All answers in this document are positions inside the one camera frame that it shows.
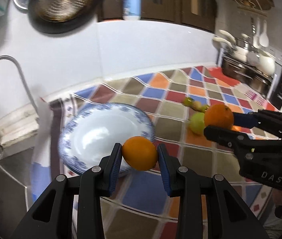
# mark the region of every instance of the blue and white bowl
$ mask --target blue and white bowl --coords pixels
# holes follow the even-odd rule
[[[63,127],[58,150],[63,163],[81,175],[110,155],[115,143],[133,136],[154,140],[153,123],[142,110],[120,103],[87,104]],[[122,159],[120,174],[130,169]]]

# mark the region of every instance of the white bottle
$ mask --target white bottle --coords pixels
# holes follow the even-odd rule
[[[123,19],[140,20],[141,0],[123,0]]]

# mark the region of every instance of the hanging utensil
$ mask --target hanging utensil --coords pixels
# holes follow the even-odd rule
[[[270,45],[270,41],[268,39],[266,32],[267,32],[267,22],[266,22],[266,20],[264,20],[263,32],[259,37],[259,43],[263,47],[268,47]]]

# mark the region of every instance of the wooden cabinet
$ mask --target wooden cabinet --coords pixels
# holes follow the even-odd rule
[[[122,19],[122,0],[104,0],[99,19]],[[141,19],[191,25],[214,32],[215,0],[142,0]]]

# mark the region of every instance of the blue floral pattern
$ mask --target blue floral pattern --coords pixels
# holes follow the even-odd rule
[[[65,165],[68,166],[70,170],[75,172],[78,175],[84,173],[90,167],[81,161],[79,158],[73,155],[72,146],[71,146],[71,135],[75,128],[79,125],[80,121],[84,118],[89,118],[97,111],[121,111],[126,112],[122,114],[131,114],[135,117],[135,123],[138,124],[138,130],[140,131],[139,135],[144,136],[153,142],[154,140],[154,125],[148,115],[141,111],[140,109],[121,103],[107,103],[107,104],[90,104],[89,106],[83,106],[78,114],[73,117],[68,123],[65,124],[64,128],[61,131],[58,150],[60,157],[63,159]],[[120,173],[126,172],[128,169],[120,168]]]

